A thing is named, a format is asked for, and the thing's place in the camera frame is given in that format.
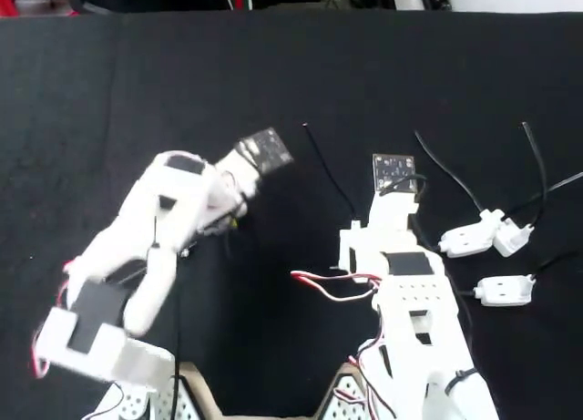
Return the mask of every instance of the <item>black background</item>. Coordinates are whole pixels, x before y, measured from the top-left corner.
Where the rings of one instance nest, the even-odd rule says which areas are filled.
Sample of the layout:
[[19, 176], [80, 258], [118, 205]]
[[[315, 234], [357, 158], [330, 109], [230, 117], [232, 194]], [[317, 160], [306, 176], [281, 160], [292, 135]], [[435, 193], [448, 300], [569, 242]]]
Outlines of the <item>black background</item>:
[[[413, 154], [430, 179], [419, 221], [433, 241], [477, 216], [423, 154], [435, 152], [488, 207], [538, 189], [519, 122], [535, 131], [552, 182], [581, 170], [583, 16], [385, 12], [204, 13], [0, 22], [0, 352], [3, 418], [80, 418], [106, 386], [27, 369], [62, 263], [106, 227], [154, 155], [219, 159], [274, 126], [295, 157], [250, 215], [179, 270], [183, 360], [225, 414], [313, 413], [346, 355], [374, 333], [366, 302], [327, 302], [290, 269], [326, 273], [350, 220], [311, 149], [365, 218], [371, 155]], [[550, 197], [528, 248], [446, 266], [461, 289], [524, 274], [580, 246], [580, 183]], [[520, 221], [526, 221], [526, 212]], [[477, 366], [502, 418], [578, 418], [581, 263], [541, 276], [532, 304], [471, 301]], [[345, 293], [353, 291], [347, 285]], [[171, 303], [147, 340], [174, 350]]]

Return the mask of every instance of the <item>black cloth backdrop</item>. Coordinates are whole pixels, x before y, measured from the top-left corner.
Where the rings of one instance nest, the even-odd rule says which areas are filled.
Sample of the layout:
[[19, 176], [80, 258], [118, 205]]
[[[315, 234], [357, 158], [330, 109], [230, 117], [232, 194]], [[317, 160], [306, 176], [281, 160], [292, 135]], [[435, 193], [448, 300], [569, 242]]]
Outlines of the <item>black cloth backdrop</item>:
[[[268, 126], [295, 162], [264, 182], [230, 235], [230, 255], [224, 237], [211, 238], [181, 265], [182, 359], [200, 368], [226, 414], [312, 413], [376, 320], [367, 302], [328, 302], [290, 279], [290, 269], [326, 273], [350, 220], [301, 123], [363, 219], [371, 155], [414, 154], [430, 179], [418, 219], [436, 241], [477, 216], [413, 130], [491, 208], [538, 189], [522, 120], [550, 181], [580, 171], [582, 27], [581, 15], [372, 11], [0, 22], [2, 417], [80, 418], [105, 391], [57, 367], [34, 381], [29, 342], [62, 263], [108, 225], [154, 155], [186, 149], [214, 161]], [[580, 183], [553, 194], [531, 244], [512, 258], [445, 261], [459, 287], [527, 273], [580, 246], [582, 194]], [[525, 308], [468, 300], [474, 357], [502, 418], [579, 417], [581, 287], [573, 261], [541, 276]], [[174, 351], [171, 304], [146, 339]]]

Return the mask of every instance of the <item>robotic arm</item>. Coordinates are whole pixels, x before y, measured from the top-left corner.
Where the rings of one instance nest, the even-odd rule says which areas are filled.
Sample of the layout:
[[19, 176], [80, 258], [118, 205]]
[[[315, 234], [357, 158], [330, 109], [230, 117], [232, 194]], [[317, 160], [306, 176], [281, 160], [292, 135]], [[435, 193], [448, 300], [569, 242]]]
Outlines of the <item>robotic arm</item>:
[[[154, 322], [176, 278], [177, 258], [200, 236], [220, 233], [247, 212], [261, 177], [292, 161], [275, 130], [242, 139], [210, 165], [185, 151], [158, 154], [114, 221], [69, 262], [66, 307], [54, 307], [36, 342], [39, 358], [99, 380], [163, 386], [172, 355], [132, 337]], [[145, 263], [138, 288], [106, 282]]]
[[[374, 155], [373, 174], [368, 224], [362, 228], [354, 221], [340, 231], [338, 264], [379, 279], [372, 305], [381, 329], [357, 355], [366, 385], [375, 389], [369, 410], [381, 420], [496, 420], [486, 381], [465, 343], [443, 261], [419, 246], [408, 229], [408, 217], [419, 207], [417, 184], [408, 178], [415, 176], [414, 159]], [[403, 183], [383, 195], [397, 181]]]

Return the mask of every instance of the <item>white plug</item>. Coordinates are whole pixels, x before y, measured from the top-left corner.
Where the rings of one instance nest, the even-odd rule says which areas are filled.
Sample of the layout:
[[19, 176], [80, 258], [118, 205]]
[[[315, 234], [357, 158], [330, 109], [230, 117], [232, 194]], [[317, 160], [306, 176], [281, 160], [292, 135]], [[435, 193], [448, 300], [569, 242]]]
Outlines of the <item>white plug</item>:
[[486, 277], [478, 282], [474, 294], [484, 306], [524, 306], [532, 300], [535, 282], [532, 274]]
[[502, 256], [508, 256], [516, 253], [527, 245], [530, 238], [530, 233], [535, 228], [527, 224], [522, 229], [509, 218], [505, 219], [496, 230], [494, 237], [494, 247], [500, 252]]
[[504, 212], [496, 209], [482, 210], [482, 220], [475, 224], [458, 227], [444, 233], [439, 241], [439, 250], [449, 258], [461, 258], [477, 254], [492, 247], [496, 231], [502, 223]]

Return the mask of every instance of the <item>red and white wire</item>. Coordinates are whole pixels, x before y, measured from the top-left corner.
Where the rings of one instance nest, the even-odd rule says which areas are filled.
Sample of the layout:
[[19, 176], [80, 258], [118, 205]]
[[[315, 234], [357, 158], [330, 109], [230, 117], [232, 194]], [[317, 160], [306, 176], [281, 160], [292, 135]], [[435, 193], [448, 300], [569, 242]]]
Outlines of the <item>red and white wire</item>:
[[313, 279], [315, 281], [341, 281], [344, 279], [369, 279], [371, 281], [381, 281], [382, 278], [376, 274], [366, 274], [363, 272], [353, 272], [349, 274], [341, 274], [340, 276], [321, 276], [319, 274], [314, 274], [309, 271], [303, 270], [293, 270], [291, 271], [292, 276], [302, 276], [308, 279]]
[[36, 339], [40, 334], [40, 331], [43, 329], [41, 325], [38, 329], [35, 330], [33, 333], [33, 341], [30, 346], [30, 353], [31, 353], [31, 363], [33, 365], [33, 373], [36, 379], [42, 379], [48, 373], [48, 369], [51, 366], [51, 363], [48, 361], [43, 361], [38, 356], [36, 356]]
[[374, 294], [377, 290], [376, 286], [374, 286], [369, 291], [364, 292], [362, 294], [353, 295], [353, 296], [349, 296], [349, 297], [336, 297], [335, 295], [331, 295], [329, 292], [327, 292], [319, 283], [316, 283], [313, 280], [308, 279], [307, 277], [294, 276], [294, 278], [300, 282], [303, 282], [307, 285], [312, 286], [313, 288], [315, 288], [316, 290], [321, 292], [324, 297], [332, 300], [333, 302], [353, 302], [355, 300], [361, 300], [361, 299], [364, 299], [365, 297], [369, 297], [370, 295]]
[[334, 388], [332, 390], [332, 393], [334, 394], [334, 396], [337, 399], [342, 400], [343, 402], [347, 403], [348, 405], [355, 405], [355, 404], [364, 405], [366, 403], [366, 399], [364, 399], [363, 397], [355, 397], [354, 395], [348, 394], [340, 388]]
[[[66, 288], [69, 285], [69, 280], [64, 281], [58, 287], [56, 292], [56, 299], [55, 299], [55, 306], [62, 308], [63, 307], [63, 295], [65, 294]], [[43, 330], [43, 324], [38, 326], [38, 328], [33, 333], [33, 340], [30, 345], [30, 356], [31, 356], [31, 363], [33, 365], [33, 373], [36, 379], [42, 379], [48, 373], [48, 369], [51, 366], [49, 361], [43, 361], [36, 355], [36, 340], [38, 339], [38, 335]]]

